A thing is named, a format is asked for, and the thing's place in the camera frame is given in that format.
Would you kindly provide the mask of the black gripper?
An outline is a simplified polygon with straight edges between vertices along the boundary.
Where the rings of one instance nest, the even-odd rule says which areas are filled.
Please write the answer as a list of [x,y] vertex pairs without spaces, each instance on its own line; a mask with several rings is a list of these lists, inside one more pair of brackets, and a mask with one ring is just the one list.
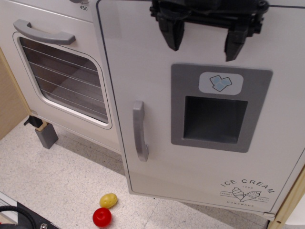
[[268,8],[266,0],[153,0],[150,12],[174,51],[180,48],[186,22],[228,29],[224,52],[229,62],[237,58],[247,35],[260,33]]

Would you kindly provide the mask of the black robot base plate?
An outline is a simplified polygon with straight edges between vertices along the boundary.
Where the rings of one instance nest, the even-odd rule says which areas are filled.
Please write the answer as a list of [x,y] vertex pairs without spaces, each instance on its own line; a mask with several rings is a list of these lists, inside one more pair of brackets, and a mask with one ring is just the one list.
[[[25,210],[27,213],[29,213],[29,215],[34,220],[37,229],[58,229],[59,228],[52,222],[48,221],[41,215],[30,210],[29,208],[27,208],[26,206],[24,206],[23,204],[21,204],[19,202],[17,202],[17,207],[19,207],[19,208]],[[32,224],[30,223],[29,219],[26,216],[24,216],[23,214],[21,214],[19,212],[17,213],[17,216],[18,216],[17,219],[18,219],[19,225],[25,226],[27,229],[32,229]]]

